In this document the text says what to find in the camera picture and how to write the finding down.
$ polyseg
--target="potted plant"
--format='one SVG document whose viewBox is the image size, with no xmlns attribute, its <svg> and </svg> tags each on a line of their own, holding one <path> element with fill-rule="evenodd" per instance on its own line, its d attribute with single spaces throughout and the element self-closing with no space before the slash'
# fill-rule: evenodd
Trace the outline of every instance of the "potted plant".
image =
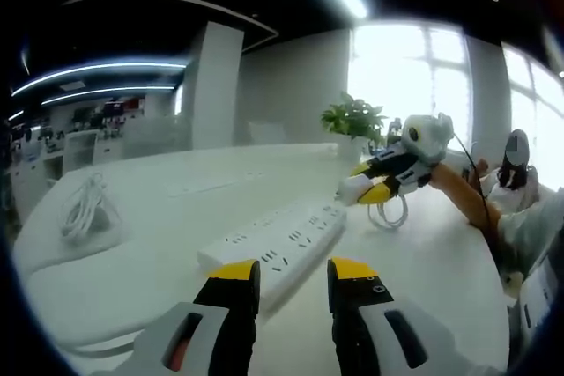
<svg viewBox="0 0 564 376">
<path fill-rule="evenodd" d="M 346 92 L 341 93 L 343 103 L 330 105 L 321 116 L 323 128 L 339 134 L 338 156 L 348 162 L 358 163 L 362 145 L 373 141 L 376 146 L 382 142 L 382 106 L 372 107 L 362 99 L 354 99 Z"/>
</svg>

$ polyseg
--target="chair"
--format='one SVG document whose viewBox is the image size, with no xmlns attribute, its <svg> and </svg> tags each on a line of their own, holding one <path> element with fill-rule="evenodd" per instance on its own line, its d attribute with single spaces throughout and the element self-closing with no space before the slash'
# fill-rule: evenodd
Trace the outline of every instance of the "chair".
<svg viewBox="0 0 564 376">
<path fill-rule="evenodd" d="M 91 166 L 98 130 L 71 132 L 64 138 L 63 175 L 67 172 Z"/>
</svg>

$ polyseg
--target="white table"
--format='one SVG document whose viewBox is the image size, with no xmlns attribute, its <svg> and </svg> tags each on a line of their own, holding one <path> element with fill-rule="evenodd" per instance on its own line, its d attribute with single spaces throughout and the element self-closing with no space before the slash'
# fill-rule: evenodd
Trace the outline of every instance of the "white table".
<svg viewBox="0 0 564 376">
<path fill-rule="evenodd" d="M 259 146 L 123 160 L 68 173 L 32 213 L 14 247 L 28 298 L 66 350 L 141 328 L 178 301 L 195 297 L 205 281 L 197 267 L 200 247 L 296 196 L 331 198 L 346 174 L 335 156 L 328 144 Z M 37 269 L 42 254 L 64 254 L 55 223 L 59 204 L 93 170 L 103 172 L 128 240 L 79 261 Z M 178 184 L 237 179 L 246 181 L 171 195 Z M 467 358 L 504 370 L 508 317 L 481 234 L 432 188 L 407 200 L 410 216 L 397 233 L 376 230 L 366 208 L 351 208 L 347 229 L 328 254 L 369 263 L 392 295 L 410 298 L 445 324 Z M 389 203 L 392 212 L 397 206 Z M 277 311 L 259 316 L 256 374 L 339 374 L 325 269 L 322 259 Z M 129 356 L 64 354 L 83 373 L 113 368 Z"/>
</svg>

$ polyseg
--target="white wall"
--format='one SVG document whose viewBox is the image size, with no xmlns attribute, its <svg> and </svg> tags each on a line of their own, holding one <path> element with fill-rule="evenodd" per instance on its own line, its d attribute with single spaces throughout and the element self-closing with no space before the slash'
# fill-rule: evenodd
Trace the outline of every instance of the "white wall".
<svg viewBox="0 0 564 376">
<path fill-rule="evenodd" d="M 319 118 L 346 91 L 349 44 L 349 30 L 339 30 L 244 55 L 235 142 L 251 144 L 249 121 L 283 125 L 288 143 L 333 139 Z"/>
<path fill-rule="evenodd" d="M 241 60 L 236 143 L 250 144 L 249 121 L 280 123 L 288 143 L 330 141 L 319 117 L 347 87 L 348 30 L 319 33 Z M 511 131 L 510 90 L 501 46 L 467 37 L 473 90 L 474 158 L 501 162 Z"/>
<path fill-rule="evenodd" d="M 185 74 L 192 81 L 184 86 L 184 93 L 193 105 L 193 149 L 233 145 L 243 37 L 243 31 L 214 22 L 205 28 L 197 63 L 191 63 Z"/>
</svg>

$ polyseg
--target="green plant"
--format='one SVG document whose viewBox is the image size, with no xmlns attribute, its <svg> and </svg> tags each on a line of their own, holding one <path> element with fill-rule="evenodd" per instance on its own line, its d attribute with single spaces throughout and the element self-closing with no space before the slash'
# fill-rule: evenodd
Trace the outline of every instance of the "green plant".
<svg viewBox="0 0 564 376">
<path fill-rule="evenodd" d="M 341 93 L 343 103 L 330 105 L 321 115 L 323 128 L 334 134 L 343 134 L 352 139 L 363 136 L 375 141 L 382 141 L 381 129 L 384 126 L 382 106 L 372 107 L 366 101 L 353 99 L 346 92 Z"/>
</svg>

